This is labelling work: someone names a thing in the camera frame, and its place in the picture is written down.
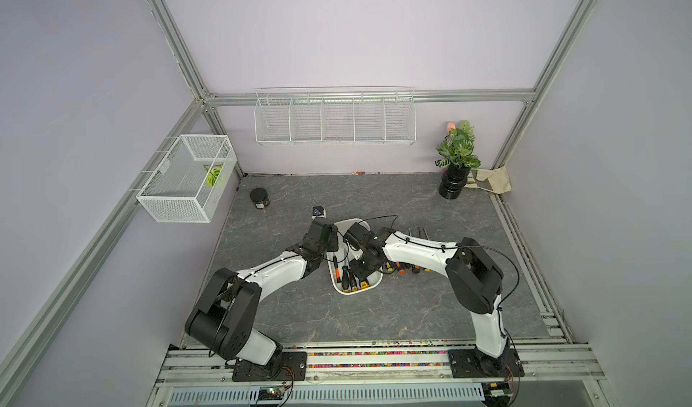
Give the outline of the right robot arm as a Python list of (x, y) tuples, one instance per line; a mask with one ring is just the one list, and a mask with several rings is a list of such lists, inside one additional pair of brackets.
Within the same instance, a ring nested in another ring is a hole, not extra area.
[(408, 263), (447, 277), (457, 301), (471, 313), (477, 358), (499, 362), (508, 346), (500, 310), (504, 274), (477, 241), (430, 241), (389, 228), (373, 232), (356, 223), (345, 243), (360, 252), (350, 264), (358, 276), (383, 270), (387, 263)]

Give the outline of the black jar with label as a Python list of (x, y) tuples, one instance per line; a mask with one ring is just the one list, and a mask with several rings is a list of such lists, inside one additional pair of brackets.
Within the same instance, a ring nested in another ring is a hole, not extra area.
[(266, 209), (270, 205), (268, 191), (263, 187), (256, 187), (250, 191), (250, 199), (253, 205), (260, 210)]

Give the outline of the green object in basket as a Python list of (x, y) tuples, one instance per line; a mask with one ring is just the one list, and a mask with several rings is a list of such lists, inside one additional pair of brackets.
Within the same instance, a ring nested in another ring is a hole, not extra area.
[(205, 166), (205, 171), (207, 172), (207, 175), (205, 176), (205, 183), (209, 187), (214, 187), (216, 185), (216, 181), (218, 180), (222, 169), (222, 165)]

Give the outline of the beige cloth bag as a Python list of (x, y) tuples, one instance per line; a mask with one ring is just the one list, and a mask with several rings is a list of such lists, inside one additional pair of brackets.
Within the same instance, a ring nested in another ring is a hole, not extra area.
[(506, 194), (512, 191), (510, 177), (506, 167), (499, 169), (472, 169), (473, 184), (481, 190), (492, 194)]

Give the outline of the white mesh wall basket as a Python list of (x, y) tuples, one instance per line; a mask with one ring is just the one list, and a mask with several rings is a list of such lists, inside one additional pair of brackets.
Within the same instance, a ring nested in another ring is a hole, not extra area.
[[(158, 223), (210, 223), (237, 158), (225, 135), (183, 134), (176, 138), (137, 194), (139, 204)], [(205, 166), (222, 165), (214, 187), (205, 183)]]

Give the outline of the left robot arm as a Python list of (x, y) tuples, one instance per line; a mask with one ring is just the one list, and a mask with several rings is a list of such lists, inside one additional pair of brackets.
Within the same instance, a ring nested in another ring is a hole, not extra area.
[(327, 253), (337, 250), (337, 227), (319, 218), (301, 242), (275, 259), (239, 272), (217, 270), (187, 318), (185, 333), (225, 360), (236, 358), (261, 367), (274, 364), (281, 345), (253, 327), (261, 301), (310, 275)]

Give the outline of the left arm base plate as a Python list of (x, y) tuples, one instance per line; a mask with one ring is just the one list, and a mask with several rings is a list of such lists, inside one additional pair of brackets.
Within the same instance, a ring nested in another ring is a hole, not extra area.
[(234, 365), (234, 382), (304, 381), (307, 371), (306, 351), (290, 350), (274, 355), (267, 365), (239, 359)]

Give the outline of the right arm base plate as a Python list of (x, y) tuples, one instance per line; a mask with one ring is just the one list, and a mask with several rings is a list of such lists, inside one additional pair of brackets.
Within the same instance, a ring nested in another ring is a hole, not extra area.
[(453, 378), (493, 377), (508, 380), (524, 377), (525, 372), (516, 349), (506, 346), (499, 358), (478, 349), (450, 349), (448, 359)]

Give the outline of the slim orange black precision screwdriver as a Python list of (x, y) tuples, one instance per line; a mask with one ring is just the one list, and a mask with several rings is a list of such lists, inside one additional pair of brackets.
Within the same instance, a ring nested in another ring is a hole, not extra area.
[(340, 265), (339, 265), (339, 261), (338, 261), (335, 254), (333, 255), (333, 270), (334, 270), (335, 282), (337, 285), (340, 285), (342, 282), (341, 273), (340, 273)]

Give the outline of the white storage box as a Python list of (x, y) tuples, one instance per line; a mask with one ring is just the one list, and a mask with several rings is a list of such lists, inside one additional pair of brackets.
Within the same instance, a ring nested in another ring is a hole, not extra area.
[[(359, 280), (357, 277), (355, 277), (355, 275), (353, 275), (353, 273), (351, 273), (351, 270), (349, 268), (349, 262), (353, 259), (356, 259), (357, 257), (360, 257), (361, 252), (355, 250), (353, 246), (349, 245), (346, 241), (344, 241), (343, 237), (345, 236), (347, 230), (351, 227), (351, 225), (355, 223), (361, 223), (364, 227), (369, 228), (368, 223), (359, 218), (352, 218), (335, 223), (335, 226), (338, 229), (338, 239), (340, 248), (337, 252), (325, 254), (325, 262), (328, 264), (333, 288), (341, 295), (358, 295), (359, 293), (362, 293), (366, 290), (371, 290), (372, 288), (377, 287), (384, 278), (383, 274), (381, 274), (380, 272), (375, 272), (365, 279), (369, 283), (369, 288), (361, 289), (360, 282), (363, 280)], [(340, 273), (342, 278), (342, 282), (340, 285), (337, 285), (335, 282), (333, 270), (334, 254), (336, 255), (340, 265)]]

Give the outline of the yellow black screwdriver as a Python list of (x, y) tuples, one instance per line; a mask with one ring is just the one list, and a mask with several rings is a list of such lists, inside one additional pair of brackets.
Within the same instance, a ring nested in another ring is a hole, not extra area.
[(393, 273), (398, 271), (398, 266), (396, 265), (396, 263), (388, 262), (386, 265), (386, 269), (387, 269), (387, 273), (393, 274)]

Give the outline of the potted green plant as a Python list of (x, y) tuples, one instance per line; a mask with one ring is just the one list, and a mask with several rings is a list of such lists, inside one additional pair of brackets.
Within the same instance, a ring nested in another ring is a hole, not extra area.
[(472, 169), (480, 166), (475, 154), (475, 134), (468, 120), (448, 124), (447, 135), (437, 146), (439, 160), (435, 165), (443, 169), (439, 194), (448, 200), (457, 199), (468, 182)]

